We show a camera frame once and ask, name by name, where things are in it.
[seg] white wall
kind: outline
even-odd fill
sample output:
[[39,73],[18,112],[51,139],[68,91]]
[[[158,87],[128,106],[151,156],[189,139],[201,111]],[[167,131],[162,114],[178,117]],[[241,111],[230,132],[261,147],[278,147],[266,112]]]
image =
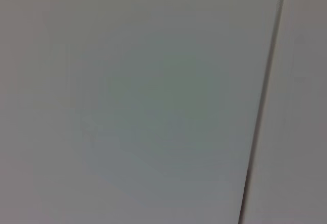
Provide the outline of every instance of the white wall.
[[326,223],[326,0],[285,0],[246,224]]
[[237,223],[277,0],[0,0],[0,222]]

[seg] gray surface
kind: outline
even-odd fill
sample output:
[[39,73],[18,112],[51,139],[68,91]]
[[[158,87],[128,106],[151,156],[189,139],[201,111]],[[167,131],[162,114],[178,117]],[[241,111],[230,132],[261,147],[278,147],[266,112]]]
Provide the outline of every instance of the gray surface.
[[0,0],[1,223],[237,223],[277,0]]
[[244,224],[326,223],[326,0],[285,0]]

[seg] white panel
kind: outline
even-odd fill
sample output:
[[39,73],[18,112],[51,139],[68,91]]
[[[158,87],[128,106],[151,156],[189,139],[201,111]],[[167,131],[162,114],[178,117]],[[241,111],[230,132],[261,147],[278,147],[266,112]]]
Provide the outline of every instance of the white panel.
[[277,0],[0,0],[0,222],[237,223]]

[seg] vertical groove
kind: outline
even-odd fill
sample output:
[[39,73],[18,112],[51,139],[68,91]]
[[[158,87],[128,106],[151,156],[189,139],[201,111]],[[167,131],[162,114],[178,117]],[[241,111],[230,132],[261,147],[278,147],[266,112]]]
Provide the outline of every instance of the vertical groove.
[[260,103],[259,103],[259,108],[258,108],[258,115],[256,117],[255,128],[254,128],[254,133],[253,133],[250,159],[249,159],[248,169],[247,169],[247,173],[246,173],[246,180],[245,180],[245,185],[244,185],[244,192],[243,192],[242,205],[241,205],[238,224],[244,224],[244,214],[245,214],[245,208],[246,208],[248,195],[249,195],[249,186],[250,186],[250,181],[251,181],[251,177],[252,177],[253,161],[254,161],[256,148],[257,148],[257,144],[258,144],[258,136],[259,136],[259,131],[261,128],[263,110],[264,110],[264,106],[266,103],[267,88],[268,88],[268,83],[269,83],[273,55],[274,55],[275,47],[276,47],[279,25],[281,22],[283,4],[284,4],[284,0],[278,0],[277,11],[276,11],[273,31],[272,31],[272,35],[271,35],[270,48],[269,48],[268,57],[267,57],[264,81],[263,81],[263,85],[262,85]]

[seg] white surface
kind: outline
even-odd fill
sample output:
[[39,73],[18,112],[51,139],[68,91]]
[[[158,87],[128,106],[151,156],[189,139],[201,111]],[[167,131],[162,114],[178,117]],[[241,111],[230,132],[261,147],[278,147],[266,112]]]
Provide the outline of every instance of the white surface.
[[237,223],[276,3],[0,0],[0,223]]
[[326,0],[285,0],[244,224],[326,223]]

